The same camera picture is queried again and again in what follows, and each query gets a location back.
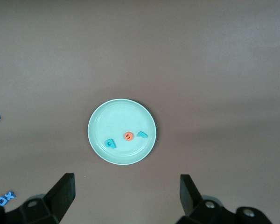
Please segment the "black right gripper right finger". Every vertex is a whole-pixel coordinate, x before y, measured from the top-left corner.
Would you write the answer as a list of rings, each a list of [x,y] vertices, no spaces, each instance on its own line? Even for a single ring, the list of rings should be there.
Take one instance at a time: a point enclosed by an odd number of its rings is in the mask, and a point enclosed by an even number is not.
[[[239,207],[233,213],[217,199],[202,197],[190,175],[180,175],[180,201],[185,215],[176,224],[273,224],[256,208]]]

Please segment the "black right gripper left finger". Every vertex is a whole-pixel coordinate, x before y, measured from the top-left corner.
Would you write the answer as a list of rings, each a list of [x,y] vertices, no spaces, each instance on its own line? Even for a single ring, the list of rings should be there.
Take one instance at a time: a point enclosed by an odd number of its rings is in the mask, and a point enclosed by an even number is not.
[[[60,224],[75,199],[75,175],[64,174],[42,198],[32,198],[6,212],[0,206],[0,224]]]

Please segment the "green plate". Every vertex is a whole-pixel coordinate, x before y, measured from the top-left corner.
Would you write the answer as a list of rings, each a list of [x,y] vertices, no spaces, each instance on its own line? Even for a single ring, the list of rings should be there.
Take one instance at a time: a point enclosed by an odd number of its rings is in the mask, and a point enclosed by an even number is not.
[[[138,137],[140,131],[148,137]],[[133,133],[133,140],[124,139],[126,132]],[[131,165],[143,160],[152,151],[157,128],[153,116],[141,104],[129,99],[113,99],[93,112],[87,134],[93,151],[101,159],[115,165]],[[116,148],[106,147],[107,139],[113,139]]]

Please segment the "brown table cover mat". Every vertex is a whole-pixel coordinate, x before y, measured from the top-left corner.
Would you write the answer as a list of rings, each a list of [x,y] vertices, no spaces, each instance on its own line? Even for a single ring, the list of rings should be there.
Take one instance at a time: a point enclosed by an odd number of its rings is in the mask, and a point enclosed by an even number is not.
[[[127,98],[157,126],[129,166],[87,126]],[[0,196],[74,173],[62,224],[175,224],[180,175],[280,224],[280,0],[0,0]]]

